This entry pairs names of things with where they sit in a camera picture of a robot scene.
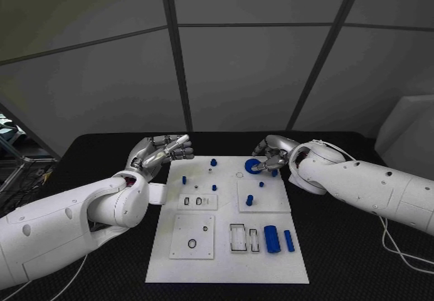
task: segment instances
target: wall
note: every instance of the wall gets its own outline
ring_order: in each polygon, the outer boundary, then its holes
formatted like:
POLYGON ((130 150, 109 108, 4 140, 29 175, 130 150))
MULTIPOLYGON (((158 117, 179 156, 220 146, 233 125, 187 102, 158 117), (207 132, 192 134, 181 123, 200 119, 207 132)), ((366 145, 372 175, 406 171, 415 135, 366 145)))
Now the wall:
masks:
POLYGON ((4 0, 0 104, 92 132, 353 130, 434 92, 432 1, 4 0))

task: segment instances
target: black table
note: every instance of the black table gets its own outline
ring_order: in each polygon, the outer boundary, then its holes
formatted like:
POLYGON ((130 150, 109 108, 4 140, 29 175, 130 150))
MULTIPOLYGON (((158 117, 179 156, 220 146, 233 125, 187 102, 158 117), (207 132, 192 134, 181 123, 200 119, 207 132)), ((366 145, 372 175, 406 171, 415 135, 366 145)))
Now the black table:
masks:
MULTIPOLYGON (((298 142, 321 139, 357 160, 383 164, 365 137, 352 132, 196 132, 190 134, 194 154, 248 156, 267 134, 284 135, 298 142)), ((39 197, 111 177, 122 170, 135 143, 153 135, 158 133, 81 136, 39 197)), ((168 165, 153 182, 164 183, 167 173, 168 165)), ((288 175, 285 167, 284 180, 288 175)), ((434 275, 412 271, 399 256, 385 251, 378 217, 329 194, 307 193, 287 181, 285 189, 308 285, 144 283, 160 213, 160 207, 148 205, 140 225, 89 254, 79 276, 57 300, 432 300, 434 275)), ((402 251, 434 258, 431 236, 393 222, 389 229, 402 251)), ((81 260, 33 281, 11 300, 49 300, 69 282, 79 265, 81 260)), ((1 291, 0 296, 7 296, 17 288, 1 291)))

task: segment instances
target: white acrylic plate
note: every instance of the white acrylic plate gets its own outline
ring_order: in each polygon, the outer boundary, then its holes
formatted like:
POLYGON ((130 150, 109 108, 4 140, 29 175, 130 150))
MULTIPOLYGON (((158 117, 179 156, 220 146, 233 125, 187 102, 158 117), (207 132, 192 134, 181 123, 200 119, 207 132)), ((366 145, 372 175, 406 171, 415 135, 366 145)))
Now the white acrylic plate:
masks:
POLYGON ((215 217, 207 214, 177 214, 168 258, 213 259, 215 257, 215 217))
POLYGON ((179 210, 217 210, 216 194, 180 194, 179 210))
MULTIPOLYGON (((147 269, 147 282, 181 283, 308 283, 301 249, 290 213, 239 213, 238 180, 282 182, 269 172, 249 174, 243 163, 251 157, 194 157, 193 160, 171 162, 167 178, 167 201, 161 206, 158 228, 155 231, 151 260, 147 269), (209 165, 216 159, 216 166, 209 165), (179 210, 180 194, 216 194, 217 210, 215 215, 215 257, 213 260, 171 260, 168 258, 174 217, 177 214, 206 214, 209 211, 179 210), (229 224, 243 224, 258 230, 259 253, 230 253, 229 224), (264 226, 274 224, 278 229, 281 252, 269 254, 265 247, 264 226), (295 251, 287 250, 284 230, 291 231, 295 251)), ((275 195, 285 194, 285 189, 275 195)))
POLYGON ((239 212, 249 213, 290 213, 290 202, 281 179, 264 181, 264 187, 259 187, 256 180, 238 180, 238 208, 239 212), (248 195, 254 196, 251 206, 246 206, 248 195))

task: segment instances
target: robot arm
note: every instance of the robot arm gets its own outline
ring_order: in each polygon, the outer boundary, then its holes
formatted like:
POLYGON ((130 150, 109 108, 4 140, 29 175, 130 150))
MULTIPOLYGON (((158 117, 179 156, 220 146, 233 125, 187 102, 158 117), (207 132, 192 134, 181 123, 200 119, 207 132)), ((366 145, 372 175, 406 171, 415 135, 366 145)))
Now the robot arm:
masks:
MULTIPOLYGON (((267 136, 265 140, 254 155, 271 141, 285 141, 281 136, 267 136)), ((329 192, 366 212, 434 235, 434 181, 363 161, 346 161, 341 153, 317 140, 305 144, 291 141, 282 149, 287 144, 272 146, 274 157, 279 156, 290 166, 294 185, 314 194, 329 192)), ((264 169, 274 157, 251 169, 264 169)))
POLYGON ((187 135, 143 139, 124 171, 0 219, 0 289, 49 275, 138 225, 148 203, 166 200, 164 185, 148 183, 161 163, 193 158, 187 139, 187 135), (91 231, 88 221, 105 228, 91 231))

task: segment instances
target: circular hole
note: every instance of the circular hole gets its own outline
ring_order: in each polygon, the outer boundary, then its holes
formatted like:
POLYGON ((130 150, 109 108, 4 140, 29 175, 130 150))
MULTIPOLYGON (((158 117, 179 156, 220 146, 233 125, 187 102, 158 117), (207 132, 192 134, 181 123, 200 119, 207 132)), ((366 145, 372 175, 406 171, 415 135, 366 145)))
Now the circular hole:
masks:
POLYGON ((193 248, 196 247, 196 241, 194 241, 194 240, 189 240, 189 241, 187 241, 187 247, 189 247, 190 249, 193 249, 193 248))

